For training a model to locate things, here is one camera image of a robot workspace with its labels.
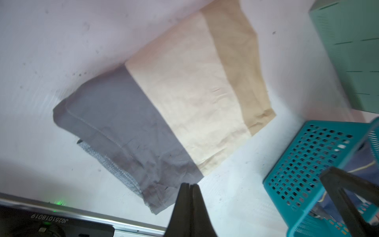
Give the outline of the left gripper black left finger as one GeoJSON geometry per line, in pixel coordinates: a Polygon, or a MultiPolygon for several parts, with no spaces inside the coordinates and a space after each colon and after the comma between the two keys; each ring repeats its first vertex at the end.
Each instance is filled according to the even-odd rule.
{"type": "Polygon", "coordinates": [[[190,184],[182,183],[172,212],[165,237],[190,237],[192,195],[190,184]]]}

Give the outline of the navy cloth yellow stripe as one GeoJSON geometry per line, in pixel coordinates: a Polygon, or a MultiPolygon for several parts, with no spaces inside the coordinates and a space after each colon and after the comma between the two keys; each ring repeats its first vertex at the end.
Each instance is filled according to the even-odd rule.
{"type": "MultiPolygon", "coordinates": [[[[373,184],[379,184],[379,166],[372,154],[371,145],[368,141],[360,145],[343,170],[373,184]]],[[[319,218],[342,222],[342,217],[327,192],[323,194],[313,207],[312,213],[319,218]]]]}

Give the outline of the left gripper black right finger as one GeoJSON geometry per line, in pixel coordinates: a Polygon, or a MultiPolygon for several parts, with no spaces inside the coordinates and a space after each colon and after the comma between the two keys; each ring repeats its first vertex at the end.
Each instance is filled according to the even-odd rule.
{"type": "Polygon", "coordinates": [[[196,184],[192,186],[192,236],[217,236],[210,221],[200,187],[196,184]]]}

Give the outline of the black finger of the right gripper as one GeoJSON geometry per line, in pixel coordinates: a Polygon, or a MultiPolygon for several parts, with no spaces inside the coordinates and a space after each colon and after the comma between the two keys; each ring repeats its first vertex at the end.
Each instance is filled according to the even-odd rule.
{"type": "Polygon", "coordinates": [[[378,185],[336,167],[326,169],[319,178],[351,236],[377,237],[379,235],[379,226],[373,226],[366,222],[346,194],[346,191],[350,191],[365,198],[375,206],[379,206],[378,185]]]}

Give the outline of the teal plastic basket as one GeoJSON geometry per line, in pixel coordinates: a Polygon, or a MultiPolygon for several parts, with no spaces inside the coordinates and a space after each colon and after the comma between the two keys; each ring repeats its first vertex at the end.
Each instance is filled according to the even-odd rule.
{"type": "Polygon", "coordinates": [[[263,185],[288,227],[289,237],[349,237],[339,221],[312,217],[326,201],[319,176],[329,167],[345,168],[360,146],[379,159],[379,121],[371,123],[310,120],[264,179],[263,185]]]}

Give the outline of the beige grey cloth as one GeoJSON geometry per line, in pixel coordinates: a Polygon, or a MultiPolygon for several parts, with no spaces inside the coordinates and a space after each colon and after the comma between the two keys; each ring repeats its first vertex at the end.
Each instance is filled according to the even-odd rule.
{"type": "Polygon", "coordinates": [[[239,1],[210,3],[53,110],[55,124],[153,214],[274,118],[239,1]]]}

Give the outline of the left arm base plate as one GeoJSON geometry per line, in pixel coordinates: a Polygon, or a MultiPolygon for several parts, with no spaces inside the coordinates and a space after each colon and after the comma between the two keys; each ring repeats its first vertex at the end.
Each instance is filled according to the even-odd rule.
{"type": "Polygon", "coordinates": [[[112,237],[114,227],[1,206],[2,237],[112,237]]]}

